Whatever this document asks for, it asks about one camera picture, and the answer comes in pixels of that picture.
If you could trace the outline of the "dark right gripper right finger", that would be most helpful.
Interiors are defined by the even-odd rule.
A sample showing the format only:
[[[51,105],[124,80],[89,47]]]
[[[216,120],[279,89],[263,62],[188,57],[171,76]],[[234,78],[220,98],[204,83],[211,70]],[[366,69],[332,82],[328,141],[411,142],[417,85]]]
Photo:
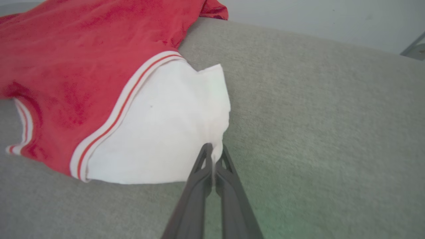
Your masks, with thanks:
[[[222,239],[264,239],[225,145],[215,164],[215,183],[221,198]]]

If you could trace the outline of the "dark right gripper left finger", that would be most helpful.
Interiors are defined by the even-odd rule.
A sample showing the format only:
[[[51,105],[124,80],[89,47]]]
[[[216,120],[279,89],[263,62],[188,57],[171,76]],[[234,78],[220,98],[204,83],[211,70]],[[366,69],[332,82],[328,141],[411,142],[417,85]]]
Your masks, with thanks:
[[[211,143],[202,146],[161,239],[204,239],[206,198],[212,190]]]

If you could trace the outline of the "red and white garment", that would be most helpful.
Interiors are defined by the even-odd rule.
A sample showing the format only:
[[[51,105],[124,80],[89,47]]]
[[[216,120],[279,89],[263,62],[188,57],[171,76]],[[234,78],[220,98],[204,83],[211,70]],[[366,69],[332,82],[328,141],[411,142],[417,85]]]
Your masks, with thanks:
[[[185,181],[203,145],[222,156],[230,101],[220,64],[179,53],[218,0],[46,0],[0,17],[0,99],[22,140],[6,152],[81,181]]]

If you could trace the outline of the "grey fabric sofa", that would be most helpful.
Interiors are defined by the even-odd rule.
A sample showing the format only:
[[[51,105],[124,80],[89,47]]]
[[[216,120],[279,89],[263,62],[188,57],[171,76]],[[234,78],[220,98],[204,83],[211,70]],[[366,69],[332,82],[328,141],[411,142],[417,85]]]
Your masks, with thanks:
[[[425,239],[425,64],[198,18],[179,53],[220,64],[223,145],[267,239]],[[81,181],[6,152],[22,140],[0,99],[0,239],[160,239],[185,181]]]

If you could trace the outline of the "grey panel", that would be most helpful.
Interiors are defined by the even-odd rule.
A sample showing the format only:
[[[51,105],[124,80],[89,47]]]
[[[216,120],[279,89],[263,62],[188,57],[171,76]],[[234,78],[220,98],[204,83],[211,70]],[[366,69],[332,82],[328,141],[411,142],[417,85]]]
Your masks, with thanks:
[[[419,61],[425,61],[425,32],[402,51],[400,55]]]

